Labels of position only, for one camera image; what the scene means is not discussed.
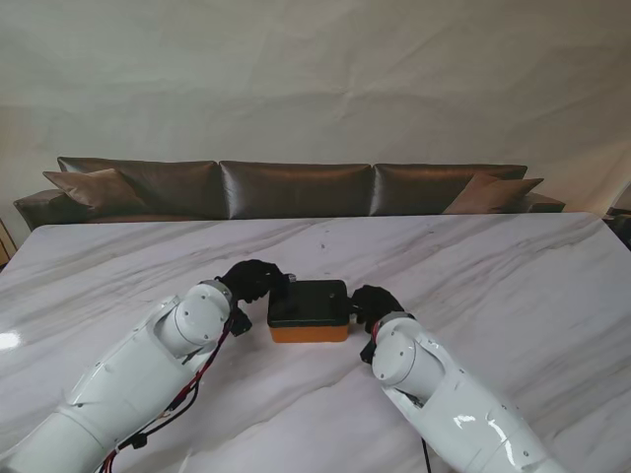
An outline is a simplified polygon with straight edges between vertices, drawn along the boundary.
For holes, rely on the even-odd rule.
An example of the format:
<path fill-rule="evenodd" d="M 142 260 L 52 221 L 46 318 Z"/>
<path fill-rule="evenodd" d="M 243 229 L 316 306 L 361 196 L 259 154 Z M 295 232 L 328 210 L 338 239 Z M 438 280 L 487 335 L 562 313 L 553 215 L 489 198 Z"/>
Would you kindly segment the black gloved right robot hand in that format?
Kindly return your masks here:
<path fill-rule="evenodd" d="M 392 312 L 403 312 L 399 301 L 382 287 L 364 285 L 357 289 L 350 298 L 357 323 L 371 333 L 375 324 Z"/>

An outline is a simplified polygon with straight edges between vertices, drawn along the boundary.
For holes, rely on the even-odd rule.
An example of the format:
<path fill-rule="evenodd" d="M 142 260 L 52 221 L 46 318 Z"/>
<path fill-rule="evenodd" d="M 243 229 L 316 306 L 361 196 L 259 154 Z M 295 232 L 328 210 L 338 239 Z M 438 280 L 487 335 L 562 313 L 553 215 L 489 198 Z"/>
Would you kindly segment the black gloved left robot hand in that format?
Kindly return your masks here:
<path fill-rule="evenodd" d="M 291 278 L 274 263 L 251 259 L 235 264 L 216 280 L 226 286 L 236 302 L 248 304 L 273 291 L 283 291 Z"/>

